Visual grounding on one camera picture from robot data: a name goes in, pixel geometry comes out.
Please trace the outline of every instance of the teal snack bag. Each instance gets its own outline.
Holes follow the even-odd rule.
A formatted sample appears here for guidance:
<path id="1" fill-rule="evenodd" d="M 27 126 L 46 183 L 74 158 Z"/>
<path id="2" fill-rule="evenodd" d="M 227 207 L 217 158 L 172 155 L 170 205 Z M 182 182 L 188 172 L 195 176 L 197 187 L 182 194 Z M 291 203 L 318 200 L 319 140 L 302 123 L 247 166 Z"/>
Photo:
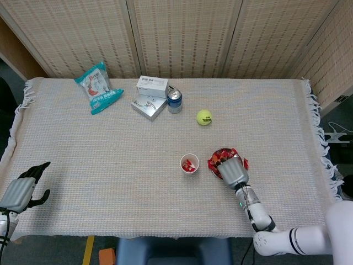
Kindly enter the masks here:
<path id="1" fill-rule="evenodd" d="M 76 78 L 75 82 L 84 88 L 92 108 L 92 115 L 112 105 L 124 92 L 123 89 L 110 89 L 111 84 L 104 62 L 93 66 L 83 76 Z"/>

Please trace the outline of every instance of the white paper cup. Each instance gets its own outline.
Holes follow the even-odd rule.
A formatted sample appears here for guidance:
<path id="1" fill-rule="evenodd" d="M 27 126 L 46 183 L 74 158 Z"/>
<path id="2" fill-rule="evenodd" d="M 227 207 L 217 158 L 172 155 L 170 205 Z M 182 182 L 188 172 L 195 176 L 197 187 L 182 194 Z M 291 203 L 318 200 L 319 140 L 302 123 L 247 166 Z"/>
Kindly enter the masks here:
<path id="1" fill-rule="evenodd" d="M 192 163 L 192 166 L 195 167 L 195 170 L 193 172 L 187 172 L 183 169 L 183 164 L 186 162 L 186 160 L 189 160 Z M 200 165 L 200 161 L 198 157 L 193 153 L 187 153 L 180 159 L 181 170 L 188 175 L 194 174 L 199 169 L 199 165 Z"/>

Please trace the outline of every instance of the woven tablecloth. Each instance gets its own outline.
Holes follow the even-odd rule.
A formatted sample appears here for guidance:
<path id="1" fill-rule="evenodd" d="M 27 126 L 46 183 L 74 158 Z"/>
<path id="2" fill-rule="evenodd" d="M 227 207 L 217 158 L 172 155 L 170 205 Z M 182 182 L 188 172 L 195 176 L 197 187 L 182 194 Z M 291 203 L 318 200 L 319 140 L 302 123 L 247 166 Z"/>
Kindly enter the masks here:
<path id="1" fill-rule="evenodd" d="M 324 222 L 337 183 L 328 180 L 334 167 L 323 158 L 308 81 L 171 79 L 183 93 L 183 109 L 165 108 L 154 121 L 130 106 L 137 79 L 111 82 L 125 92 L 97 115 L 72 79 L 27 83 L 0 163 L 0 194 L 46 161 L 34 199 L 48 188 L 51 194 L 19 215 L 13 238 L 252 236 L 234 191 L 207 168 L 221 147 L 235 147 L 249 160 L 249 184 L 280 230 Z M 203 108 L 213 115 L 208 126 L 196 122 Z M 186 153 L 200 160 L 192 177 L 180 169 Z"/>

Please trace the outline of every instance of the wooden panel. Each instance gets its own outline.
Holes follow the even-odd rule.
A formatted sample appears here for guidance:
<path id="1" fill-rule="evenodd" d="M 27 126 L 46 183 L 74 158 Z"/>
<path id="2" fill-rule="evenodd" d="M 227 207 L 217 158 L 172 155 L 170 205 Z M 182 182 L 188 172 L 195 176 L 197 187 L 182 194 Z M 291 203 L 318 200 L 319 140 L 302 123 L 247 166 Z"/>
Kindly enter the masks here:
<path id="1" fill-rule="evenodd" d="M 34 60 L 21 41 L 11 31 L 8 25 L 0 18 L 0 57 L 22 79 L 47 77 L 47 74 Z"/>
<path id="2" fill-rule="evenodd" d="M 106 63 L 111 78 L 138 76 L 135 45 L 130 45 L 119 1 L 1 3 L 49 66 L 51 77 L 78 77 L 99 61 Z"/>
<path id="3" fill-rule="evenodd" d="M 228 50 L 238 1 L 133 0 L 146 72 L 167 78 L 216 77 Z"/>
<path id="4" fill-rule="evenodd" d="M 353 92 L 353 1 L 340 2 L 310 43 L 291 78 L 311 80 L 323 114 Z"/>
<path id="5" fill-rule="evenodd" d="M 336 0 L 244 0 L 223 77 L 281 78 Z"/>

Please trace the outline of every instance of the tennis ball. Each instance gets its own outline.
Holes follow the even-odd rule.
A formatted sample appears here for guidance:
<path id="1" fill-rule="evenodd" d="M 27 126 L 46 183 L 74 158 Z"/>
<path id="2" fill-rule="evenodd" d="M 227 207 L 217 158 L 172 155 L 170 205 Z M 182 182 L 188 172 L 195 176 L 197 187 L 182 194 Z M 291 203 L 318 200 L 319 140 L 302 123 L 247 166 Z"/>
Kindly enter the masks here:
<path id="1" fill-rule="evenodd" d="M 200 125 L 207 125 L 212 122 L 212 114 L 207 109 L 201 109 L 196 116 L 196 120 Z"/>

